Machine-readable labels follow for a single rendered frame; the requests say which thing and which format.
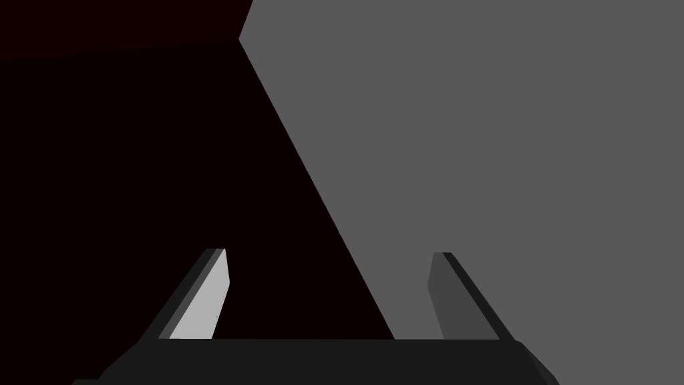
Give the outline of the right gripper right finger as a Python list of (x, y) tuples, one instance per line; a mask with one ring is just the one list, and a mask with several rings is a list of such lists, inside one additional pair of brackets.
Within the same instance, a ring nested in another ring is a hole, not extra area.
[(453, 253), (434, 253), (427, 290), (446, 340), (514, 339)]

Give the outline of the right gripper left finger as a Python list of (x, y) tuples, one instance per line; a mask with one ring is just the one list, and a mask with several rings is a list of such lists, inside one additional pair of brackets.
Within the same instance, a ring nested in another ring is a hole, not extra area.
[(141, 338), (210, 339), (229, 287), (226, 250), (206, 249)]

